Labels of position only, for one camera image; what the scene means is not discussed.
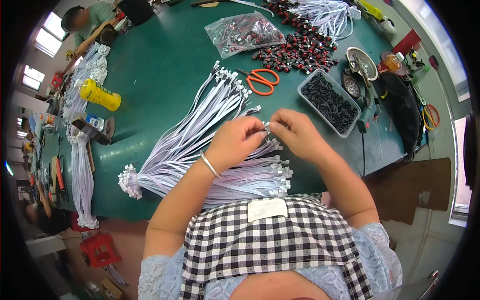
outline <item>wire harness bundle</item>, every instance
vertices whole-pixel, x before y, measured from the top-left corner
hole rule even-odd
[[[106,56],[110,52],[110,47],[93,43],[84,59],[80,61],[78,66],[73,71],[71,78],[71,86],[67,89],[64,95],[64,108],[70,110],[70,118],[73,118],[75,113],[84,112],[88,101],[80,97],[80,91],[74,88],[74,82],[77,79],[84,81],[88,78],[95,80],[99,84],[103,84],[107,77],[107,59]],[[70,135],[74,130],[74,126],[70,125],[67,134]]]
[[[67,139],[72,145],[72,192],[78,212],[78,226],[96,229],[99,223],[90,211],[94,182],[86,149],[89,138],[84,132],[79,132],[77,136],[69,136]]]
[[[288,11],[293,14],[300,14],[310,18],[309,23],[323,36],[329,36],[333,44],[337,46],[338,39],[345,38],[353,32],[353,20],[361,18],[361,11],[356,6],[348,6],[343,1],[331,0],[295,0],[299,5]],[[350,17],[350,33],[341,36],[347,27]]]
[[[353,20],[361,18],[361,11],[354,5],[337,0],[266,0],[262,6],[285,16],[284,24],[292,23],[300,29],[308,24],[309,31],[332,40],[331,46],[338,46],[337,40],[353,32]],[[341,36],[350,18],[350,33]]]
[[[199,151],[212,141],[215,132],[205,136],[210,128],[233,111],[236,111],[234,118],[237,118],[261,109],[257,106],[240,114],[251,90],[241,85],[236,72],[220,68],[218,63],[198,90],[187,115],[160,137],[140,171],[137,173],[130,164],[118,176],[119,186],[130,197],[141,199],[141,188],[165,197],[200,157]],[[204,90],[213,80],[215,86],[200,102]],[[276,139],[267,140],[241,164],[224,171],[221,178],[213,181],[204,207],[257,197],[286,196],[290,188],[288,178],[293,170],[282,165],[289,164],[289,161],[280,160],[279,155],[260,158],[275,150],[282,150],[280,143]]]

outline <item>white label on apron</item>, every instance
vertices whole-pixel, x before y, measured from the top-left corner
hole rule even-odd
[[[252,201],[248,203],[247,216],[249,222],[273,216],[288,217],[287,204],[280,198]]]

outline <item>plastic bag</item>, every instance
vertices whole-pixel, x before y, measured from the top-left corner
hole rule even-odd
[[[204,28],[222,59],[242,51],[285,43],[280,30],[257,11],[222,18]]]

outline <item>black and white checkered apron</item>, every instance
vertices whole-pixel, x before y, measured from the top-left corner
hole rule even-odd
[[[194,216],[185,235],[180,299],[201,300],[206,283],[245,274],[338,265],[352,299],[372,296],[351,229],[318,197],[284,197],[288,217],[248,222],[239,201]]]

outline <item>metal tray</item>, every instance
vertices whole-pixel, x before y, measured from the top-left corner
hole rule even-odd
[[[346,101],[348,101],[350,105],[353,107],[353,109],[356,110],[357,112],[357,115],[353,118],[353,122],[350,124],[349,128],[344,133],[338,132],[338,130],[332,125],[332,123],[330,123],[330,121],[327,120],[327,118],[315,107],[315,105],[313,105],[313,103],[310,102],[310,100],[301,92],[301,89],[303,88],[303,86],[306,85],[308,82],[310,82],[310,80],[312,80],[312,78],[318,73],[321,73],[322,76],[332,84],[333,90],[337,94],[342,96]],[[330,127],[332,127],[333,131],[335,131],[339,137],[341,137],[342,139],[345,139],[348,137],[350,132],[352,132],[353,128],[355,127],[355,124],[357,123],[358,118],[360,117],[361,110],[358,104],[352,99],[352,97],[350,97],[350,95],[343,89],[343,87],[338,82],[336,82],[330,75],[328,75],[327,72],[325,72],[322,69],[316,69],[308,76],[307,79],[305,79],[299,85],[299,87],[297,88],[297,91],[299,95],[303,99],[305,99],[305,101],[307,101],[307,103],[310,104],[310,106],[325,120],[325,122],[327,122],[327,124],[330,125]]]

